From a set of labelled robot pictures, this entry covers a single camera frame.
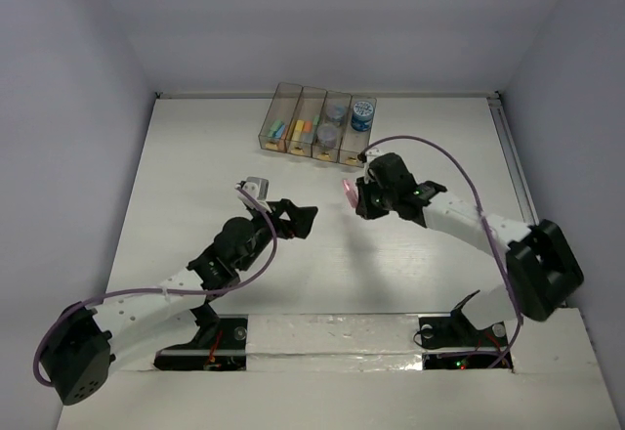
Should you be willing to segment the clear jar colourful clips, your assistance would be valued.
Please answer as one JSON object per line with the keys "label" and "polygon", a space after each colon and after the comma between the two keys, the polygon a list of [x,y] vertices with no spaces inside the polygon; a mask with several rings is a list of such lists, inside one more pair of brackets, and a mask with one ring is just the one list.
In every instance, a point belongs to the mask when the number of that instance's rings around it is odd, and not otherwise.
{"label": "clear jar colourful clips", "polygon": [[328,104],[324,109],[324,121],[335,126],[341,126],[347,110],[348,107],[343,104]]}

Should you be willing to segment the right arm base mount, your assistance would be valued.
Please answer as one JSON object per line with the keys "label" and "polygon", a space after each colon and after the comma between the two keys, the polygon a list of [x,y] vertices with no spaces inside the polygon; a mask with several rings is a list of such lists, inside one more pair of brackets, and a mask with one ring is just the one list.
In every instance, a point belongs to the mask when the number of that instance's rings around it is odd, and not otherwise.
{"label": "right arm base mount", "polygon": [[419,319],[412,341],[423,352],[425,370],[487,369],[507,349],[506,327],[497,322],[477,329],[464,314],[475,291],[454,306],[447,315]]}

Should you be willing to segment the pink highlighter marker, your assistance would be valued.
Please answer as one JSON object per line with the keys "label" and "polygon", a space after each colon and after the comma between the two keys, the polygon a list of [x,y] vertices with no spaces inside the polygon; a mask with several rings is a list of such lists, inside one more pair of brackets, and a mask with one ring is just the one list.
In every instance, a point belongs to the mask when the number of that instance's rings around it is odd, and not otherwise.
{"label": "pink highlighter marker", "polygon": [[354,182],[348,179],[344,179],[342,181],[344,194],[353,209],[357,208],[358,205],[358,192],[357,187]]}

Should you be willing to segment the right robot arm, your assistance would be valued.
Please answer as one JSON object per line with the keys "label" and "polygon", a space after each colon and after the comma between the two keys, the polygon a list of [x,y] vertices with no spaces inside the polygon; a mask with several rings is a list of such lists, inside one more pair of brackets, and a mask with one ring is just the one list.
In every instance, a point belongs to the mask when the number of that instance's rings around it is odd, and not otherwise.
{"label": "right robot arm", "polygon": [[417,182],[396,153],[370,150],[360,160],[364,174],[349,192],[359,217],[395,213],[469,244],[502,267],[502,285],[471,293],[454,308],[449,331],[457,342],[471,344],[492,324],[515,318],[543,322],[582,285],[581,268],[556,223],[487,215],[443,185]]}

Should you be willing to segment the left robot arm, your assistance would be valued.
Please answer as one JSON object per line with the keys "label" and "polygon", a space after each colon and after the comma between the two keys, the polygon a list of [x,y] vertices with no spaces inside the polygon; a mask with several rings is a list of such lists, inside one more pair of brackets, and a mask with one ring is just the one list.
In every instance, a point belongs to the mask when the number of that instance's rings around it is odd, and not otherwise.
{"label": "left robot arm", "polygon": [[246,286],[241,279],[280,240],[306,238],[318,213],[291,200],[245,199],[245,217],[228,219],[198,257],[164,282],[150,287],[111,291],[66,307],[44,334],[34,354],[33,375],[56,390],[66,406],[99,390],[119,368],[149,350],[165,345],[170,323],[182,323],[190,344],[204,347],[216,335],[213,300]]}

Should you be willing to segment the yellow highlighter marker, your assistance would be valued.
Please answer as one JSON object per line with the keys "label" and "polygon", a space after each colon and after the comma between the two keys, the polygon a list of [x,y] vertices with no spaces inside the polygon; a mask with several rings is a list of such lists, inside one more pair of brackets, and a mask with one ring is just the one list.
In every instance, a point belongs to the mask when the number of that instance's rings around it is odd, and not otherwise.
{"label": "yellow highlighter marker", "polygon": [[303,120],[297,120],[295,123],[295,127],[291,136],[291,141],[292,142],[300,142],[301,141],[301,134],[304,128],[304,121]]}

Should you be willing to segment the green correction tape pen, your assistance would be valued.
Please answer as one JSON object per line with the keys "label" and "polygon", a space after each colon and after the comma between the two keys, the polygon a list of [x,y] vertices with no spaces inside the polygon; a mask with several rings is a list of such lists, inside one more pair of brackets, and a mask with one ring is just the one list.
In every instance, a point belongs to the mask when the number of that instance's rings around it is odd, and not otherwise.
{"label": "green correction tape pen", "polygon": [[271,125],[269,130],[267,131],[267,136],[272,138],[272,134],[281,126],[284,125],[284,122],[280,119],[276,119],[274,120]]}

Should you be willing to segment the blue correction tape pen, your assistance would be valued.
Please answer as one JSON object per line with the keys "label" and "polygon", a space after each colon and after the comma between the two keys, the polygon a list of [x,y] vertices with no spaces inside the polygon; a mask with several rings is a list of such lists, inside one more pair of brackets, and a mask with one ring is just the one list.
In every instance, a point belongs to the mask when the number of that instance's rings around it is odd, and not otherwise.
{"label": "blue correction tape pen", "polygon": [[274,139],[281,139],[282,135],[285,131],[286,126],[285,125],[281,125],[273,134],[272,137]]}

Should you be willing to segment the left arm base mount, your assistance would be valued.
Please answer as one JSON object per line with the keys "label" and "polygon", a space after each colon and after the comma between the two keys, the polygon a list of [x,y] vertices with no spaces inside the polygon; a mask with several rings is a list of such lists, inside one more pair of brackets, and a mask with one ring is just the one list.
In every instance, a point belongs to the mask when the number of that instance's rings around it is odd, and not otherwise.
{"label": "left arm base mount", "polygon": [[159,351],[153,366],[160,371],[244,371],[248,316],[219,317],[210,305],[192,312],[198,325],[192,339]]}

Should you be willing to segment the blue round clip jar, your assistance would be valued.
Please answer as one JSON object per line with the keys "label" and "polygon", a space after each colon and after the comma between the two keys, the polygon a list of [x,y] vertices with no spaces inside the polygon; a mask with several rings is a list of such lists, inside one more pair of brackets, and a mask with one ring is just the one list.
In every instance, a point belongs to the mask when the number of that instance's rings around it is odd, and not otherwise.
{"label": "blue round clip jar", "polygon": [[367,132],[375,117],[377,101],[374,98],[353,97],[351,102],[351,126],[357,132]]}

